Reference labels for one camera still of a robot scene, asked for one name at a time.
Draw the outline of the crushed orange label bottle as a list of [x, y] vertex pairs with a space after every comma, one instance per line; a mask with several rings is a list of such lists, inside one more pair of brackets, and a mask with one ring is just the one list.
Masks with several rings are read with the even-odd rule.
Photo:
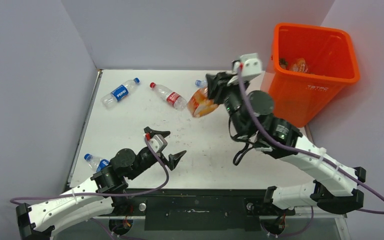
[[288, 70], [297, 73], [307, 73], [309, 71], [309, 67], [304, 58], [297, 58], [290, 64]]

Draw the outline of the red cap water bottle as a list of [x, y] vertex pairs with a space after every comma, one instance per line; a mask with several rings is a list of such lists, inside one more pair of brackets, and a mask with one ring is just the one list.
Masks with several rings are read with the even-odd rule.
[[168, 105], [173, 107], [178, 111], [182, 111], [187, 107], [187, 101], [177, 92], [171, 90], [170, 88], [162, 85], [151, 82], [149, 87], [155, 92], [155, 94], [165, 101]]

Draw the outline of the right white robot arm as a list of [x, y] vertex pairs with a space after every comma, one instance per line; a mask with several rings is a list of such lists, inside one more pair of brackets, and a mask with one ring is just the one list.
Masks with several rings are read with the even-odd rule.
[[297, 127], [274, 115], [274, 101], [268, 93], [246, 93], [249, 83], [231, 83], [235, 77], [225, 71], [205, 76], [208, 98], [225, 106], [228, 127], [236, 131], [231, 139], [245, 145], [233, 163], [238, 165], [245, 153], [256, 150], [312, 177], [311, 182], [301, 185], [267, 188], [263, 209], [269, 214], [301, 206], [316, 206], [337, 215], [361, 211], [364, 193], [358, 186], [365, 182], [366, 170], [345, 166], [328, 156]]

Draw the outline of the green plastic bottle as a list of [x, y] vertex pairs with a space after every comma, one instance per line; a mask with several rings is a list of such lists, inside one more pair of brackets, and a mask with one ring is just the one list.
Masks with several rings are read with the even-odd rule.
[[279, 62], [279, 66], [280, 66], [282, 69], [284, 69], [284, 70], [288, 70], [288, 65], [289, 65], [289, 63], [286, 61], [285, 58], [279, 58], [278, 62]]

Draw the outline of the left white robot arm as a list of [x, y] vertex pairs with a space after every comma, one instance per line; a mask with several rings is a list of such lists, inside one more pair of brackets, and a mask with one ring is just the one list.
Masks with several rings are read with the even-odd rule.
[[156, 192], [168, 184], [127, 193], [128, 180], [134, 180], [154, 164], [162, 166], [165, 175], [174, 170], [186, 150], [164, 156], [170, 131], [144, 128], [146, 146], [139, 153], [130, 148], [119, 150], [109, 164], [84, 182], [57, 195], [40, 197], [40, 203], [21, 203], [21, 198], [11, 199], [16, 204], [16, 218], [22, 240], [49, 240], [62, 230], [100, 215], [124, 215], [129, 210], [129, 199]]

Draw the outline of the blue cap bottle edge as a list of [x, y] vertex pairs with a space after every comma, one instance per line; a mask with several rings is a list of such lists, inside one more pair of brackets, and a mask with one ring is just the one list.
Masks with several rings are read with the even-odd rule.
[[89, 167], [95, 172], [100, 172], [102, 169], [104, 169], [110, 164], [107, 159], [89, 153], [84, 155], [84, 159], [89, 165]]

